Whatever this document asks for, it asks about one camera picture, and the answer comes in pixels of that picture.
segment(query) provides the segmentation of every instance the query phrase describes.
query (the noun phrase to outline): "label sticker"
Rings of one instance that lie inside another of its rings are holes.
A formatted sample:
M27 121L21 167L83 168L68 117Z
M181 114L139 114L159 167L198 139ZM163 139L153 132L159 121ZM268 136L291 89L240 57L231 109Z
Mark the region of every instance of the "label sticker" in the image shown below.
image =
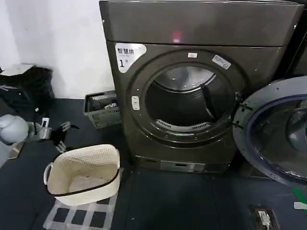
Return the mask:
M116 43L115 50L118 69L121 73L126 73L147 49L143 44Z
M140 100L138 96L131 97L131 104L132 104L133 110L140 110Z
M197 58L197 53L188 53L188 58Z
M215 55L212 61L224 69L228 69L231 66L231 63L229 61L226 61L224 58L218 55Z

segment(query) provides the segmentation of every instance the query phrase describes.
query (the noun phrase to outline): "dryer drum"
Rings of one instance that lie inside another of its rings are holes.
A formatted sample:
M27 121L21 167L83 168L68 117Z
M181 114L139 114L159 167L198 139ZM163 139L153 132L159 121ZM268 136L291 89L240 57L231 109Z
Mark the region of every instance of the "dryer drum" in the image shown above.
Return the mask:
M214 70L181 66L159 74L145 96L156 125L179 135L209 128L224 115L233 90Z

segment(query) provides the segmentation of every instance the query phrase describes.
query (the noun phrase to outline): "door glass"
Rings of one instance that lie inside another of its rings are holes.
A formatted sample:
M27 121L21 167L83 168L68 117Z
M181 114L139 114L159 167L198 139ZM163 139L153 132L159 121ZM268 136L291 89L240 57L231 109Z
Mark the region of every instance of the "door glass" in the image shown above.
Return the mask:
M233 99L227 80L194 66L160 74L150 85L145 102L155 124L174 132L194 132L218 121Z
M251 142L281 172L307 178L307 101L276 105L253 123Z

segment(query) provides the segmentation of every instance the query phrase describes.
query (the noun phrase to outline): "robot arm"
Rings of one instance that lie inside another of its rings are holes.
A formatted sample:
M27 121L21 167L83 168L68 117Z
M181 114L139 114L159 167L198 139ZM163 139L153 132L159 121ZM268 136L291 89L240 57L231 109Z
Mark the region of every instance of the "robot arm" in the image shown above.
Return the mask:
M11 150L27 138L28 131L28 124L21 117L0 117L0 167L9 158Z
M8 160L10 152L23 141L52 140L56 149L66 151L64 140L70 128L78 128L70 122L63 123L58 129L48 127L49 118L43 118L42 124L26 122L19 116L4 115L0 117L0 167Z

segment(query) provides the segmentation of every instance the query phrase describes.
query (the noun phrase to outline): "white wall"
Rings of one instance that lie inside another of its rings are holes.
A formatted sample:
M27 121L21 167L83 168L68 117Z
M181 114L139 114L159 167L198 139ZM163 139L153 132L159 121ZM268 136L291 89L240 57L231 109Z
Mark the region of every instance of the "white wall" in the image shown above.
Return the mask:
M98 0L0 0L0 20L3 69L18 62L51 67L58 98L114 88Z

